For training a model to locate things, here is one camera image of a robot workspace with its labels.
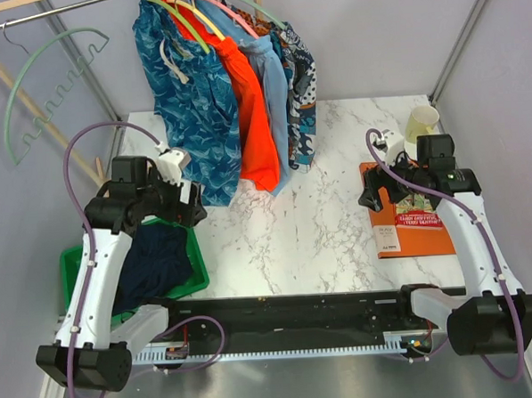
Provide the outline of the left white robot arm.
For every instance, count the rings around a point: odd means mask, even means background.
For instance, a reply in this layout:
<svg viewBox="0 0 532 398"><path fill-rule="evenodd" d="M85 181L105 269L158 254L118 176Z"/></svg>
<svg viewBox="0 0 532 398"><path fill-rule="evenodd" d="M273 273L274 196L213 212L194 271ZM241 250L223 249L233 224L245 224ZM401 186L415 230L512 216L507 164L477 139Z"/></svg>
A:
<svg viewBox="0 0 532 398"><path fill-rule="evenodd" d="M182 172L190 162L182 149L154 159L120 156L112 178L84 210L84 236L77 281L60 329L37 349L37 365L60 386L106 392L123 389L133 359L156 337L174 340L183 320L163 305L141 306L115 329L111 326L119 276L137 228L154 215L193 227L206 218L201 185Z"/></svg>

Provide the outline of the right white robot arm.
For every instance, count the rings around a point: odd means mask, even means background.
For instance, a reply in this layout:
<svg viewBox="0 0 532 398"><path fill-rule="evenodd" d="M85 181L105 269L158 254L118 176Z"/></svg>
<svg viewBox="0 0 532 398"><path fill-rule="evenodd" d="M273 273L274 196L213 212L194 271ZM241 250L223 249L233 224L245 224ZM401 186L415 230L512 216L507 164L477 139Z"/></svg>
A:
<svg viewBox="0 0 532 398"><path fill-rule="evenodd" d="M411 194L427 196L445 226L461 265L465 296L441 288L404 286L405 300L395 306L397 322L416 328L425 319L447 333L460 355L523 353L532 339L532 294L525 292L504 260L489 227L479 180L459 168L448 134L422 135L412 161L389 132L371 128L366 146L376 162L361 173L358 203L381 212L381 194L396 204Z"/></svg>

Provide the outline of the navy blue shorts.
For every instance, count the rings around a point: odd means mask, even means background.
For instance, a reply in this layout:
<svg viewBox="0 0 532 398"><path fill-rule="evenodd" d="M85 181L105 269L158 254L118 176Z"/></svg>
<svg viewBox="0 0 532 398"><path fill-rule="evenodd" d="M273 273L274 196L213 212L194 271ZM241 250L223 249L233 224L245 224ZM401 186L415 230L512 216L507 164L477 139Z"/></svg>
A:
<svg viewBox="0 0 532 398"><path fill-rule="evenodd" d="M182 286L193 268L186 252L187 230L163 223L140 226L121 267L113 315L132 311Z"/></svg>

